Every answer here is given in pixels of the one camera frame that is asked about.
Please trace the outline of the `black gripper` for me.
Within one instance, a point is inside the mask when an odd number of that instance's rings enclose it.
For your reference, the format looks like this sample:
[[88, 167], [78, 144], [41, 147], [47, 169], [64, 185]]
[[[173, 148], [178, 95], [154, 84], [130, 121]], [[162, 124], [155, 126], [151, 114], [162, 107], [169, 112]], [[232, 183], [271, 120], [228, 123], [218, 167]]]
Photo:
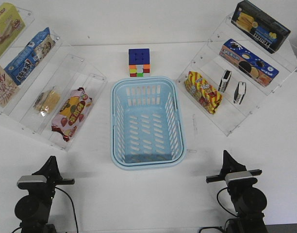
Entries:
[[38, 180], [33, 184], [32, 190], [35, 192], [51, 192], [57, 185], [74, 185], [75, 179], [64, 179], [60, 175], [55, 156], [50, 156], [38, 172], [32, 174]]
[[207, 176], [206, 183], [225, 181], [229, 186], [231, 182], [252, 179], [261, 174], [261, 169], [247, 170], [245, 165], [238, 163], [227, 150], [223, 150], [223, 165], [219, 175]]

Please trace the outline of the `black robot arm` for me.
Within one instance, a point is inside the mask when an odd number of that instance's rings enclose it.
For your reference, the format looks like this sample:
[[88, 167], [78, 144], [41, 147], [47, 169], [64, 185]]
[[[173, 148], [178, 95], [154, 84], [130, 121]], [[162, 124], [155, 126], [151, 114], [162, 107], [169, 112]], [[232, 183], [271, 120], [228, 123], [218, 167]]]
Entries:
[[27, 190], [15, 206], [15, 215], [21, 220], [19, 228], [23, 233], [55, 233], [54, 224], [49, 224], [49, 216], [55, 189], [58, 185], [73, 185], [74, 179], [64, 179], [55, 156], [50, 156], [35, 173], [20, 177], [17, 187]]
[[225, 181], [231, 202], [234, 205], [234, 218], [227, 220], [225, 227], [215, 227], [222, 233], [266, 233], [268, 232], [262, 211], [267, 206], [265, 194], [253, 187], [257, 175], [262, 170], [247, 170], [227, 152], [223, 151], [223, 165], [218, 175], [206, 177], [206, 183]]

